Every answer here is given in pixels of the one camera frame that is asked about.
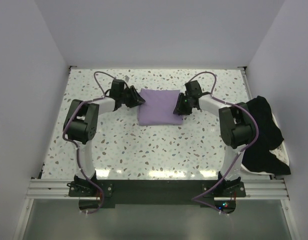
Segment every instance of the white wall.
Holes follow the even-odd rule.
[[[10,240],[38,176],[67,65],[33,0],[0,0],[0,240]]]
[[[284,0],[36,0],[65,60],[93,68],[247,66]]]
[[[308,0],[286,0],[247,68],[253,96],[266,97],[291,161],[292,212],[308,239]]]

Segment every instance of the black mounting plate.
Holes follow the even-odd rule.
[[[84,179],[76,179],[68,186],[83,185]],[[105,195],[103,208],[115,208],[116,204],[125,205],[197,205],[192,198],[214,186],[217,180],[93,180],[102,188]],[[69,188],[69,197],[96,197],[95,191],[81,191],[82,189]],[[244,183],[223,193],[208,194],[203,198],[213,206],[215,197],[246,197]]]

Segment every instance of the black cloth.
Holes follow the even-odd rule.
[[[257,122],[259,136],[257,141],[245,151],[242,164],[251,172],[290,175],[290,167],[269,152],[278,148],[284,138],[273,121],[268,101],[262,96],[257,96],[246,104],[249,113]]]

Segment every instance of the speckled tabletop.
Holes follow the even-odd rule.
[[[64,93],[49,150],[45,157],[42,179],[72,179],[76,172],[75,148],[62,139],[63,123],[73,99],[90,100],[102,92],[94,81],[97,69],[72,69]],[[138,91],[181,90],[197,69],[102,69],[124,79]],[[228,102],[248,101],[240,70],[210,70],[217,74],[214,95]],[[98,75],[103,88],[112,79]],[[197,77],[204,91],[212,88],[213,76]],[[99,116],[93,139],[92,157],[98,179],[217,179],[225,154],[220,136],[219,119],[206,111],[193,110],[183,125],[139,126],[137,107],[123,106]],[[243,179],[269,179],[266,175],[242,172]]]

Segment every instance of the purple cloth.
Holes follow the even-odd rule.
[[[140,90],[140,96],[146,101],[139,106],[138,123],[140,126],[181,125],[183,117],[173,114],[180,90]]]

